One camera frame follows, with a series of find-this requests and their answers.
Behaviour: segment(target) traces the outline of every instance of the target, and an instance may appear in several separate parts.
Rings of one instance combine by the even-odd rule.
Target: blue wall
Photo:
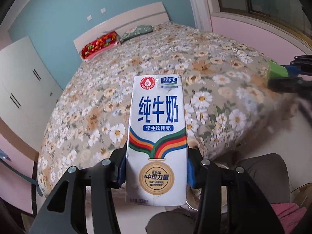
[[[195,27],[190,0],[30,0],[9,34],[13,41],[30,36],[43,63],[64,89],[81,64],[74,39],[109,18],[160,1],[170,20]]]

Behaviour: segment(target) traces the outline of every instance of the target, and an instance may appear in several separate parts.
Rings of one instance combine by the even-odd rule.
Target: rainbow stripe
[[[139,137],[130,127],[129,147],[148,154],[151,159],[163,159],[169,152],[187,147],[186,129],[183,128],[174,134],[166,135],[153,143]]]

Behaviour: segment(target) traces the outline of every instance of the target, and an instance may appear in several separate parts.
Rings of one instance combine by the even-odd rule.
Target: metal screw
[[[245,170],[244,170],[244,168],[243,167],[236,167],[236,169],[235,169],[238,173],[243,173]]]
[[[208,160],[208,159],[203,159],[202,161],[201,161],[201,163],[202,163],[202,165],[210,165],[210,161]]]
[[[75,166],[71,166],[68,168],[69,173],[74,173],[76,170],[77,170],[77,168]]]
[[[109,159],[104,159],[102,161],[102,165],[106,166],[106,165],[110,165],[110,160]]]

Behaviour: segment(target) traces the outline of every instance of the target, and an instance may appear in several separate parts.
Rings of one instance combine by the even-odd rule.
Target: window
[[[220,10],[248,15],[294,33],[311,44],[311,21],[299,0],[219,0]]]

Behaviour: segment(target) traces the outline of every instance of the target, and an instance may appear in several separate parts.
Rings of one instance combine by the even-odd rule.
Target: pink cloth
[[[285,234],[291,233],[307,212],[305,207],[299,208],[296,203],[276,203],[271,206],[280,220]]]

